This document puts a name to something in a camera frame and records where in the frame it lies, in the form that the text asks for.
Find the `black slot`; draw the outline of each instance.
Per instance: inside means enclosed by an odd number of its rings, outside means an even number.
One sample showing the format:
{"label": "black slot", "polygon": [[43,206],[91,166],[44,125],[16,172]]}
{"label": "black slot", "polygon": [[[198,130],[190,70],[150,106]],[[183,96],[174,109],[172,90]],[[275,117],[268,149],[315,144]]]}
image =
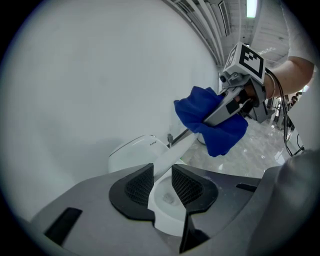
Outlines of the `black slot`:
{"label": "black slot", "polygon": [[44,235],[61,246],[82,214],[82,210],[68,207],[48,228]]}
{"label": "black slot", "polygon": [[256,189],[257,189],[257,186],[246,184],[246,183],[239,183],[235,187],[239,188],[239,189],[242,189],[242,190],[247,190],[247,191],[250,191],[250,192],[255,192]]}

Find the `white toilet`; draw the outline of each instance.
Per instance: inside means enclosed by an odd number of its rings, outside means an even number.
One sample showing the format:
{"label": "white toilet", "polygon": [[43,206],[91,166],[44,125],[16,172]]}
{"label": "white toilet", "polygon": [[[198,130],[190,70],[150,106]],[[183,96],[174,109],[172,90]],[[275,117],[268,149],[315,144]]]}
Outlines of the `white toilet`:
{"label": "white toilet", "polygon": [[[109,156],[108,171],[153,163],[169,148],[152,135],[143,135],[118,146]],[[180,159],[177,164],[185,164]],[[186,209],[171,185],[171,168],[155,183],[149,195],[148,209],[155,215],[154,227],[168,235],[181,237]]]}

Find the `human arm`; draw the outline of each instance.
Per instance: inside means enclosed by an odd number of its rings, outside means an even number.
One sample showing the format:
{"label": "human arm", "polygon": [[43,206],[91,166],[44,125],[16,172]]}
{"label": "human arm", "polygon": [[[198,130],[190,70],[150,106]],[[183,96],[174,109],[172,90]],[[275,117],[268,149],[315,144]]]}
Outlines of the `human arm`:
{"label": "human arm", "polygon": [[[315,65],[306,59],[290,56],[285,63],[271,71],[281,83],[283,93],[288,95],[300,91],[311,80],[314,67]],[[269,99],[272,97],[274,92],[274,83],[268,75],[264,76],[264,86],[266,89],[266,97]],[[251,86],[246,87],[245,90],[249,97],[253,97],[255,95]],[[280,96],[277,82],[273,96]]]}

